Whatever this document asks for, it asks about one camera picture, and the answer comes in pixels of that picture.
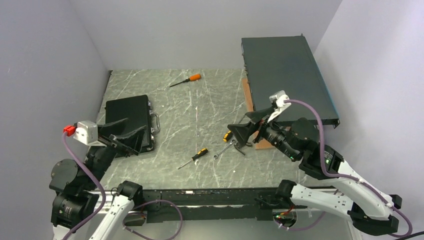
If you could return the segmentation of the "black poker chip case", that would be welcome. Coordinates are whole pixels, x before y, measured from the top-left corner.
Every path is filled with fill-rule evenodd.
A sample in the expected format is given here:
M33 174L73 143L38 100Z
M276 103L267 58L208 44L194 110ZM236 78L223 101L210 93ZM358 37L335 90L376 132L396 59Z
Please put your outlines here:
M151 152L155 148L154 134L160 132L159 115L153 112L151 101L147 95L138 95L116 100L110 100L105 105L105 123L128 118L123 134L131 132L144 125L147 126L142 140L140 153Z

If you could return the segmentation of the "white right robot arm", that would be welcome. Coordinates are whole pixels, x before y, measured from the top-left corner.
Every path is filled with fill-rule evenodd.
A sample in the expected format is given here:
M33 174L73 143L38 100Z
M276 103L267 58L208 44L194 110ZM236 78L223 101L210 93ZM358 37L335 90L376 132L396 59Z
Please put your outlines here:
M401 208L402 198L377 190L340 153L321 145L319 130L309 120L299 118L285 130L271 119L270 108L247 112L246 116L247 123L228 125L239 145L246 145L251 135L256 135L257 141L266 140L291 161L299 162L299 169L306 175L341 191L341 195L333 195L284 179L275 193L280 207L319 209L350 221L357 230L372 236L398 231L394 211Z

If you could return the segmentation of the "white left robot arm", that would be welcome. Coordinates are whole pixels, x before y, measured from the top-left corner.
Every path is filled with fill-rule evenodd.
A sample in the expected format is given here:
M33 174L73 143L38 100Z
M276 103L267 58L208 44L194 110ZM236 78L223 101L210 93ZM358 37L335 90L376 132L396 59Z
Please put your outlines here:
M100 181L118 156L140 154L146 125L125 132L129 119L98 125L79 121L63 129L62 143L72 158L57 162L49 188L55 191L51 223L54 239L81 240L78 230L95 217L106 203Z

